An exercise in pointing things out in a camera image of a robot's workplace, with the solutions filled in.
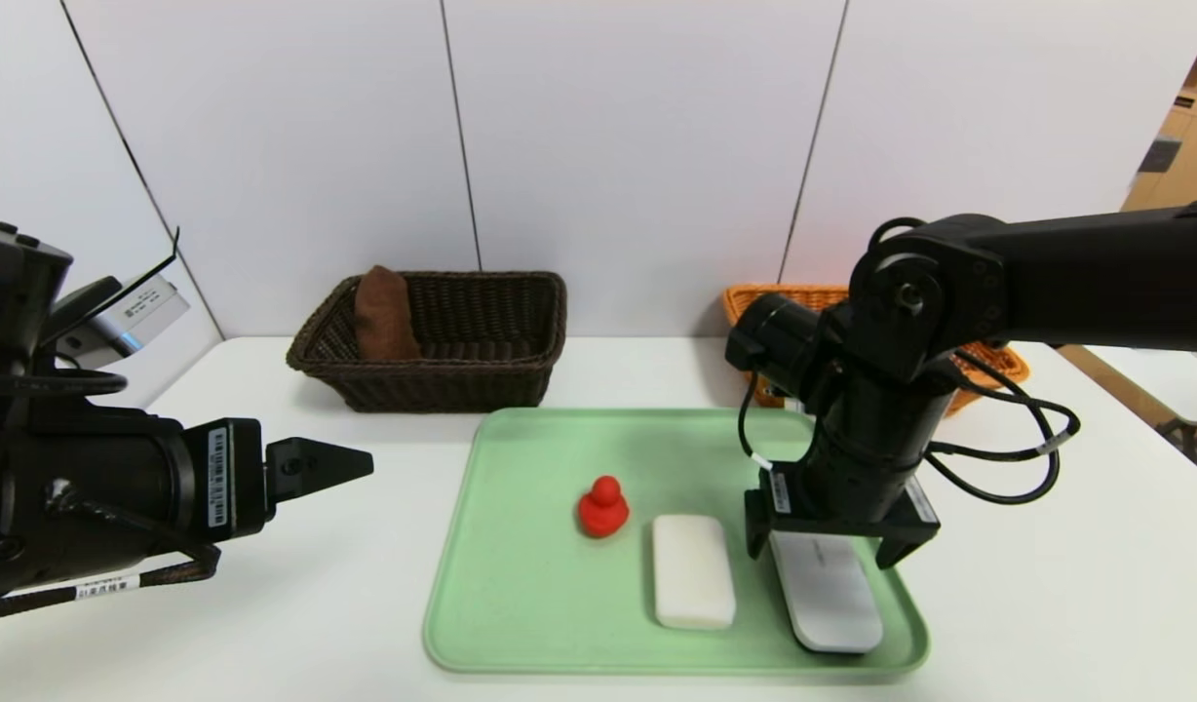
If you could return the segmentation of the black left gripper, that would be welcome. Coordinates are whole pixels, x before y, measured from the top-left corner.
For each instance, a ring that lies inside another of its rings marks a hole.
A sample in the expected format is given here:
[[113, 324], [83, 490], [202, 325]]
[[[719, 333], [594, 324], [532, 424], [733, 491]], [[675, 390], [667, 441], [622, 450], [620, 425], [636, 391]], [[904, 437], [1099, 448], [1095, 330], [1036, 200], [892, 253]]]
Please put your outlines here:
[[[142, 409], [65, 409], [47, 417], [45, 440], [60, 456], [50, 477], [81, 497], [176, 529], [189, 541], [253, 535], [272, 506], [373, 474], [367, 450], [290, 437], [265, 446], [247, 418], [183, 426]], [[174, 551], [163, 535], [101, 518], [53, 518], [59, 545], [37, 570], [40, 583], [99, 576]]]

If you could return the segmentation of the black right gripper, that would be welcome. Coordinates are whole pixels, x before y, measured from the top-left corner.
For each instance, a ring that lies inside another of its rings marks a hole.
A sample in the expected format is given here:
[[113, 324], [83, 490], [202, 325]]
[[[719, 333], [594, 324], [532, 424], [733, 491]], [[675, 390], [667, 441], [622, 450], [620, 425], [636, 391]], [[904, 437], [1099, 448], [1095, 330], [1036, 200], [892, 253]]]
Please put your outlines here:
[[910, 385], [825, 385], [797, 395], [813, 420], [798, 459], [771, 459], [743, 494], [745, 543], [759, 559], [773, 533], [879, 541], [879, 569], [938, 534], [916, 470], [942, 419], [942, 394]]

